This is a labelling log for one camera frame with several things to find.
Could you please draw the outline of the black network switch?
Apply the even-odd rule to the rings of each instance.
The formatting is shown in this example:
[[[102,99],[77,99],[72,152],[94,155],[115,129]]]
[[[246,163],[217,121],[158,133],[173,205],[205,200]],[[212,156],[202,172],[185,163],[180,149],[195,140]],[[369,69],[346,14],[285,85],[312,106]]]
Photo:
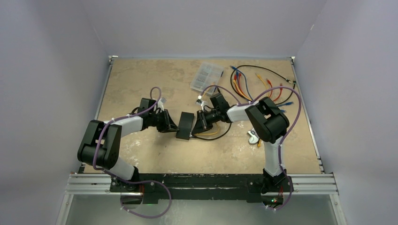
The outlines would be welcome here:
[[[189,140],[191,135],[192,124],[194,121],[194,114],[190,112],[181,112],[178,131],[176,133],[177,139]]]

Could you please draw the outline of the clear plastic parts box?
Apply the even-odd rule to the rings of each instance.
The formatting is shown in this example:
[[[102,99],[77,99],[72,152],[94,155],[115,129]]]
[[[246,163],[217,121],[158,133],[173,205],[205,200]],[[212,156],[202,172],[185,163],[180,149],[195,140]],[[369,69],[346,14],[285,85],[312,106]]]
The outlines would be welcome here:
[[[223,73],[224,67],[210,62],[202,62],[190,84],[190,88],[202,92],[209,85],[217,85]]]

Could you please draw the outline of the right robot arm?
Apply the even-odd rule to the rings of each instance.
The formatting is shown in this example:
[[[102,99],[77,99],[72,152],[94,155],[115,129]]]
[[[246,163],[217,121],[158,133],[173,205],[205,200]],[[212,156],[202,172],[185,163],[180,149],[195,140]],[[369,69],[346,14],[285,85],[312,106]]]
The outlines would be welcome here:
[[[276,190],[281,186],[285,178],[283,172],[281,151],[277,149],[277,143],[287,133],[290,123],[284,113],[268,97],[264,97],[254,104],[245,106],[230,106],[221,93],[210,97],[213,109],[210,111],[197,111],[197,122],[191,131],[192,137],[197,137],[213,128],[213,124],[219,121],[233,123],[238,121],[250,121],[258,138],[264,143],[265,166],[264,181],[266,189]]]

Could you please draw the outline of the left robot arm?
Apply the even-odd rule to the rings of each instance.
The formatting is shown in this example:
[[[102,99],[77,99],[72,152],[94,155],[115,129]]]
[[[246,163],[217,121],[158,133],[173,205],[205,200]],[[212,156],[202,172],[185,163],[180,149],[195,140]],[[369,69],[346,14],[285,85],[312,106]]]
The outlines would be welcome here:
[[[149,127],[155,127],[160,133],[179,130],[161,101],[142,98],[131,114],[109,121],[91,120],[79,146],[77,159],[118,177],[127,191],[136,191],[140,185],[138,168],[119,156],[121,139]]]

